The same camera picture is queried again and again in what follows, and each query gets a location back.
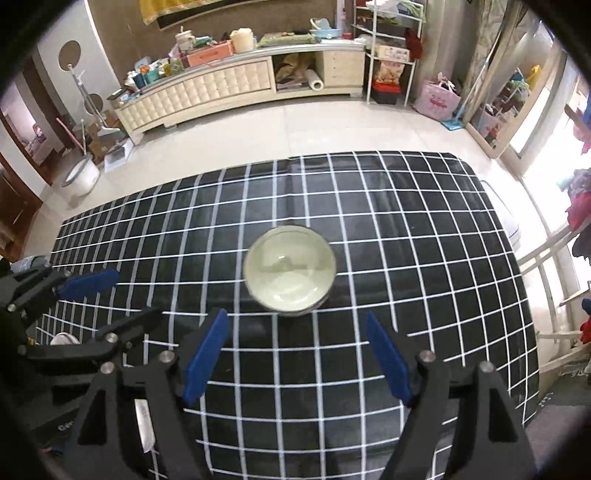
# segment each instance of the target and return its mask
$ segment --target white bucket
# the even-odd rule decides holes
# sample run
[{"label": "white bucket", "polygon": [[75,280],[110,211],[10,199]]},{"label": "white bucket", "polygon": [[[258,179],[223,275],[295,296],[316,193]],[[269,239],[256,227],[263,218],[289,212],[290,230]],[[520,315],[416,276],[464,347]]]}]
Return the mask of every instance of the white bucket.
[{"label": "white bucket", "polygon": [[87,195],[99,180],[100,170],[92,161],[92,155],[85,156],[70,170],[62,188],[74,197]]}]

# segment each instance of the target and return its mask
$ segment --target paper towel roll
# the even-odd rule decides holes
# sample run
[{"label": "paper towel roll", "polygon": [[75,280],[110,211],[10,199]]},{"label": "paper towel roll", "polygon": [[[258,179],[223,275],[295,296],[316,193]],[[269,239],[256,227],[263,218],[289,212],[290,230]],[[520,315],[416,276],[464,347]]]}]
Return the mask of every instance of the paper towel roll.
[{"label": "paper towel roll", "polygon": [[318,90],[322,90],[324,88],[324,82],[320,80],[320,77],[318,77],[318,74],[314,70],[306,70],[304,72],[304,77],[306,77],[306,80],[308,80],[308,85],[310,85],[312,90],[317,92]]}]

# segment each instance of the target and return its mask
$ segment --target red box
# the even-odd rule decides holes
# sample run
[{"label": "red box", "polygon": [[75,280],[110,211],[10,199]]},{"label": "red box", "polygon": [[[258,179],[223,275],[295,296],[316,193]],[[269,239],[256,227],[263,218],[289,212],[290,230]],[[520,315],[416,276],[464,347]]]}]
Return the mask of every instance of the red box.
[{"label": "red box", "polygon": [[232,41],[228,40],[219,45],[214,45],[213,47],[200,48],[199,50],[188,54],[187,60],[191,67],[196,67],[198,65],[203,65],[204,63],[209,63],[210,61],[225,59],[233,53],[234,49],[232,48]]},{"label": "red box", "polygon": [[400,85],[388,85],[374,80],[371,83],[371,98],[377,103],[386,103],[387,105],[396,105],[398,97],[402,94]]}]

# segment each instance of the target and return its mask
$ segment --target plastic bag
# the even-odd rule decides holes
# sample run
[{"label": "plastic bag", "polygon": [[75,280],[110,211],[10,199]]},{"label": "plastic bag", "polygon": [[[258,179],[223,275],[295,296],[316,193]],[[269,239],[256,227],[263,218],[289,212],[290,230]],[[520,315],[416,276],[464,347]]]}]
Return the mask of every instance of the plastic bag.
[{"label": "plastic bag", "polygon": [[414,102],[414,109],[434,120],[451,120],[453,112],[460,104],[460,96],[450,88],[448,80],[430,82],[426,80],[421,89],[421,95]]},{"label": "plastic bag", "polygon": [[374,78],[386,85],[400,85],[400,77],[404,71],[404,63],[396,61],[381,61],[379,70]]}]

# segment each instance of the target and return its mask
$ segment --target black and white grid mat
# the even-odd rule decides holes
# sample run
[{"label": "black and white grid mat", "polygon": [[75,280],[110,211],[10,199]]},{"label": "black and white grid mat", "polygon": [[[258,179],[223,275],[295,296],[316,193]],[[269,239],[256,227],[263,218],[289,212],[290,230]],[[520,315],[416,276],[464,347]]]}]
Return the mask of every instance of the black and white grid mat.
[{"label": "black and white grid mat", "polygon": [[[327,302],[295,319],[266,312],[242,276],[252,243],[284,224],[323,235],[338,263]],[[366,341],[370,310],[452,369],[489,359],[523,422],[535,413],[537,353],[519,268],[478,178],[452,155],[312,155],[182,179],[64,222],[51,262],[75,273],[116,268],[121,282],[84,303],[61,301],[38,323],[42,343],[61,331],[88,340],[160,306],[168,322],[127,356],[138,365],[209,310],[229,312],[230,339],[186,410],[216,476],[380,476],[407,412]],[[431,479],[445,469],[456,412],[450,401]],[[165,478],[165,466],[155,462],[154,474]]]}]

